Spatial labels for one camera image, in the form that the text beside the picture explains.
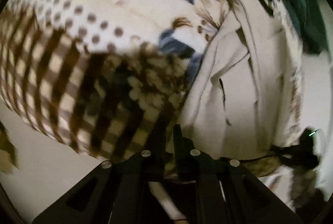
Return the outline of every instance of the laundry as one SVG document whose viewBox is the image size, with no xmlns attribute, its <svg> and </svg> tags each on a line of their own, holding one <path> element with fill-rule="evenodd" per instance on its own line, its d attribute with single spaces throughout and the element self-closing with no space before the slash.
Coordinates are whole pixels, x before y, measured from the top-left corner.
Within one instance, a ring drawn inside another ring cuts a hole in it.
<svg viewBox="0 0 333 224">
<path fill-rule="evenodd" d="M 213 158 L 255 159 L 275 142 L 289 146 L 301 134 L 295 101 L 301 97 L 302 46 L 292 37 L 293 27 L 282 24 L 278 8 L 274 18 L 258 0 L 234 0 L 232 8 L 179 122 L 194 146 Z"/>
<path fill-rule="evenodd" d="M 227 0 L 9 0 L 1 97 L 43 134 L 101 160 L 170 132 Z"/>
</svg>

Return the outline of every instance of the checkered fabric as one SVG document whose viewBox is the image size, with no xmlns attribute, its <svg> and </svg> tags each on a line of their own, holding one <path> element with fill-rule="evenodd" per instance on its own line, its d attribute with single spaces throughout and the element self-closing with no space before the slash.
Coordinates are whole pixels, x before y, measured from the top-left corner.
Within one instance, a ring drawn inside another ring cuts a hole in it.
<svg viewBox="0 0 333 224">
<path fill-rule="evenodd" d="M 66 29 L 41 28 L 21 0 L 0 14 L 0 97 L 26 124 L 101 160 L 128 159 L 172 129 L 187 61 L 144 43 L 131 55 L 85 54 Z"/>
</svg>

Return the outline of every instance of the floral fabric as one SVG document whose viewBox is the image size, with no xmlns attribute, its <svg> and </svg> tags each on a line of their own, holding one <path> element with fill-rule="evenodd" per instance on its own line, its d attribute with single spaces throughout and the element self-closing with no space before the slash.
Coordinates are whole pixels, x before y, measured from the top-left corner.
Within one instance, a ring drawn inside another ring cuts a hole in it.
<svg viewBox="0 0 333 224">
<path fill-rule="evenodd" d="M 0 95 L 25 123 L 114 162 L 172 129 L 227 0 L 9 0 Z"/>
</svg>

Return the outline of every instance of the beige coat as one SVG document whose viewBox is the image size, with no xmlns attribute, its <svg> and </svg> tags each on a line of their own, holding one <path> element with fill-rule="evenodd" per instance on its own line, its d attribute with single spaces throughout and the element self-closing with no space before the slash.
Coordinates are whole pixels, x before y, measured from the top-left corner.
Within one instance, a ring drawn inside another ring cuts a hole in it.
<svg viewBox="0 0 333 224">
<path fill-rule="evenodd" d="M 258 0 L 232 1 L 179 123 L 215 159 L 254 159 L 297 142 L 302 47 L 281 2 L 273 18 Z"/>
</svg>

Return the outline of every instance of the metal screw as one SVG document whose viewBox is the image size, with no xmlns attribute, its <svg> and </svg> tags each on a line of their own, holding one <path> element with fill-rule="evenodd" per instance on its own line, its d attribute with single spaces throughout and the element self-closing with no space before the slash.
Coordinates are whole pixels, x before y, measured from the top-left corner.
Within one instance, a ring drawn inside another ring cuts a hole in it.
<svg viewBox="0 0 333 224">
<path fill-rule="evenodd" d="M 112 167 L 112 162 L 111 161 L 103 161 L 101 165 L 102 165 L 103 169 L 108 169 L 108 168 Z"/>
<path fill-rule="evenodd" d="M 232 165 L 233 167 L 238 167 L 240 165 L 240 162 L 237 159 L 232 159 L 230 160 L 230 165 Z"/>
<path fill-rule="evenodd" d="M 194 149 L 194 150 L 191 150 L 191 151 L 190 151 L 190 154 L 191 154 L 192 156 L 198 156 L 198 155 L 201 154 L 201 152 L 200 152 L 199 150 Z"/>
<path fill-rule="evenodd" d="M 144 151 L 142 151 L 141 152 L 141 155 L 143 156 L 143 157 L 148 157 L 148 156 L 150 156 L 152 153 L 149 151 L 149 150 L 144 150 Z"/>
</svg>

